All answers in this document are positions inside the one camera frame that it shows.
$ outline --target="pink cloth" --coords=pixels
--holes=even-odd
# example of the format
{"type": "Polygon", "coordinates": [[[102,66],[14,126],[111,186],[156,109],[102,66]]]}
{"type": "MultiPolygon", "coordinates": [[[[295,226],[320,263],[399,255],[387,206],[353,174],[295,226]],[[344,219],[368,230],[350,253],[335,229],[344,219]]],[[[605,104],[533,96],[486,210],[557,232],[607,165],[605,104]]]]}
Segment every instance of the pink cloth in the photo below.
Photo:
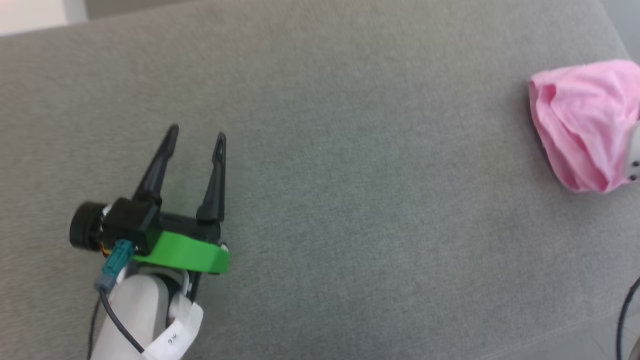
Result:
{"type": "Polygon", "coordinates": [[[624,176],[627,140],[640,118],[640,67],[627,60],[566,67],[529,81],[533,122],[551,167],[575,192],[608,193],[624,176]]]}

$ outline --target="cable connector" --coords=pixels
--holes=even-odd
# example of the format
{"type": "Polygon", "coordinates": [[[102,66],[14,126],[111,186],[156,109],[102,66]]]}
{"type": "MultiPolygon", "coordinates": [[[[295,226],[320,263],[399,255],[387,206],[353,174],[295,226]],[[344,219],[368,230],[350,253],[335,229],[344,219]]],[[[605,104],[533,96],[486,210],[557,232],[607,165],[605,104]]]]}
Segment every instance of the cable connector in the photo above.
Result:
{"type": "Polygon", "coordinates": [[[133,244],[129,240],[120,239],[107,258],[107,262],[102,266],[102,273],[93,283],[93,287],[100,291],[104,289],[109,293],[116,284],[118,274],[124,269],[133,257],[133,244]]]}

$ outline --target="gray fabric surface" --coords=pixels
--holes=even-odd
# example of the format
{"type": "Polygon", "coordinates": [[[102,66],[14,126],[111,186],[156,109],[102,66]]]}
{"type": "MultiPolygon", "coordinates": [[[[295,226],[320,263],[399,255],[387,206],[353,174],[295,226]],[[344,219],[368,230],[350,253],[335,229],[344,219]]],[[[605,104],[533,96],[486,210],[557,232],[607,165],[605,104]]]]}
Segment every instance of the gray fabric surface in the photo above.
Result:
{"type": "Polygon", "coordinates": [[[194,2],[0,39],[2,358],[81,358],[86,200],[169,124],[167,211],[228,138],[229,273],[190,359],[471,359],[618,308],[640,188],[561,188],[527,78],[626,57],[595,0],[194,2]]]}

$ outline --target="camera lens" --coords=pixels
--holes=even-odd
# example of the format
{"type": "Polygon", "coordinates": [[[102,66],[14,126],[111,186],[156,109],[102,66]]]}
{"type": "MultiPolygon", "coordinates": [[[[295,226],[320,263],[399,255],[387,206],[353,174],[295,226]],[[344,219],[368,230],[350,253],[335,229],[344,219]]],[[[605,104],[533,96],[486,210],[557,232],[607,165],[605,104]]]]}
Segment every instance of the camera lens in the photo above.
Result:
{"type": "Polygon", "coordinates": [[[98,234],[105,204],[85,202],[76,210],[69,225],[69,241],[78,249],[99,251],[98,234]]]}

